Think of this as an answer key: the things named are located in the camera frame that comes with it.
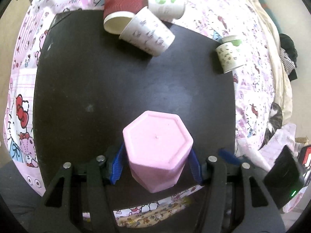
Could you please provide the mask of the pink hexagonal plastic cup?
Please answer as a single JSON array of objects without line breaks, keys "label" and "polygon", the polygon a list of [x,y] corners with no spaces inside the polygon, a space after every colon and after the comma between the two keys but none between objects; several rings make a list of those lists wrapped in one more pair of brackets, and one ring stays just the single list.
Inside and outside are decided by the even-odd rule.
[{"label": "pink hexagonal plastic cup", "polygon": [[122,131],[133,178],[150,193],[174,186],[193,146],[176,114],[145,111]]}]

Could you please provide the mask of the cream paper cup patterned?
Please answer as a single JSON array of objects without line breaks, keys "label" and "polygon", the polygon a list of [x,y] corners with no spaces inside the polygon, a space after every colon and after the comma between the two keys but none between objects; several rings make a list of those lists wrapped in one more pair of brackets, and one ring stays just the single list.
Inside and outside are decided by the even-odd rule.
[{"label": "cream paper cup patterned", "polygon": [[245,58],[242,53],[242,40],[237,35],[223,37],[216,53],[224,73],[232,72],[244,66]]}]

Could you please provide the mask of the white paper cup grey print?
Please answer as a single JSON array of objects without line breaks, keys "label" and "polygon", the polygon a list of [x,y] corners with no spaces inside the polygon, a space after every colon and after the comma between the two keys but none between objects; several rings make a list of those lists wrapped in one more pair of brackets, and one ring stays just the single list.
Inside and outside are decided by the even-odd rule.
[{"label": "white paper cup grey print", "polygon": [[170,47],[175,35],[147,7],[144,7],[127,24],[119,39],[157,57]]}]

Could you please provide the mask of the white paper cup green dots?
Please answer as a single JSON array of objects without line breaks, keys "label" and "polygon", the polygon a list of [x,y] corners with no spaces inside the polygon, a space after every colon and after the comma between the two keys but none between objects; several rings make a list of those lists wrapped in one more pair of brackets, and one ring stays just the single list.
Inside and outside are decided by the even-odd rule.
[{"label": "white paper cup green dots", "polygon": [[184,0],[146,0],[148,9],[160,20],[171,21],[184,15]]}]

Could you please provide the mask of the dark red paper cup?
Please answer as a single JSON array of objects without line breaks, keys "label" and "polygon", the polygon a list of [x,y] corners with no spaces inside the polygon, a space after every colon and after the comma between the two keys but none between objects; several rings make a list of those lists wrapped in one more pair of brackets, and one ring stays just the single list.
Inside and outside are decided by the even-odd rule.
[{"label": "dark red paper cup", "polygon": [[103,26],[105,31],[120,35],[142,8],[143,0],[104,0]]}]

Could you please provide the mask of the tabby cat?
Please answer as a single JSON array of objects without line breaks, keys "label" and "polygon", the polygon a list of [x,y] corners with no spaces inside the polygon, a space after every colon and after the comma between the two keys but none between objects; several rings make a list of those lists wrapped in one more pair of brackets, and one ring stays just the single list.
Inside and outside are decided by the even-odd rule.
[{"label": "tabby cat", "polygon": [[281,129],[283,123],[283,113],[281,107],[277,103],[272,103],[269,112],[268,123],[264,135],[263,143],[260,149],[262,149],[269,140],[273,137],[277,129]]}]

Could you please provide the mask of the cream blanket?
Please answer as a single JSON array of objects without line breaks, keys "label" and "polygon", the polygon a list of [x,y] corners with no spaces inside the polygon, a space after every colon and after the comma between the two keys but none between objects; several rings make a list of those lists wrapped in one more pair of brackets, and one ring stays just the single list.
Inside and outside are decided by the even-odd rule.
[{"label": "cream blanket", "polygon": [[267,40],[270,64],[273,73],[275,89],[274,102],[281,107],[283,114],[283,124],[287,124],[293,113],[293,92],[288,75],[279,56],[280,38],[279,32],[273,20],[262,8],[259,0],[248,0],[251,8],[255,11],[259,24]]}]

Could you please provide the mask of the black board tray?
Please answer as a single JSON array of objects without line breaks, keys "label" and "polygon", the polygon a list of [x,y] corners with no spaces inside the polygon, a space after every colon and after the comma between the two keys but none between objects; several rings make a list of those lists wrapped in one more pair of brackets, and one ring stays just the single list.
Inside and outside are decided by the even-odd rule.
[{"label": "black board tray", "polygon": [[223,73],[218,43],[169,24],[172,45],[160,56],[107,33],[103,12],[56,15],[47,30],[36,75],[35,148],[49,186],[63,164],[84,167],[147,110],[180,116],[202,167],[220,148],[233,151],[236,129],[232,73]]}]

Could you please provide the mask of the dark clothes pile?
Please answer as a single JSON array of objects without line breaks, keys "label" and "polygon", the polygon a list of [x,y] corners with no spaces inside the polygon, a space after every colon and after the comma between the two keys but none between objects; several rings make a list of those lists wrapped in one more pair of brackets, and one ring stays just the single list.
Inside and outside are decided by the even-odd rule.
[{"label": "dark clothes pile", "polygon": [[279,34],[280,38],[280,59],[290,81],[297,79],[297,57],[298,53],[293,40],[286,34]]}]

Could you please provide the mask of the pink Hello Kitty bedsheet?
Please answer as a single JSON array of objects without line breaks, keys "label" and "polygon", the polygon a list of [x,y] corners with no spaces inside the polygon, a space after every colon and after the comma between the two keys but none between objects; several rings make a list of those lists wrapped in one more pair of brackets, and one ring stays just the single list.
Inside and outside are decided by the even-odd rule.
[{"label": "pink Hello Kitty bedsheet", "polygon": [[[247,154],[267,168],[258,150],[264,140],[270,107],[275,97],[273,73],[267,40],[255,11],[248,0],[185,0],[186,11],[174,24],[193,30],[216,41],[237,35],[242,40],[244,66],[233,74],[236,101],[236,141],[238,155]],[[1,194],[8,208],[27,227],[32,212],[45,192],[38,168],[26,166],[18,146],[21,133],[32,133],[32,122],[22,128],[16,116],[14,99],[26,98],[26,110],[33,110],[35,75],[48,27],[54,16],[71,10],[101,10],[104,0],[31,0],[22,13],[16,40],[7,104],[4,114],[4,144],[12,155],[1,177]]]}]

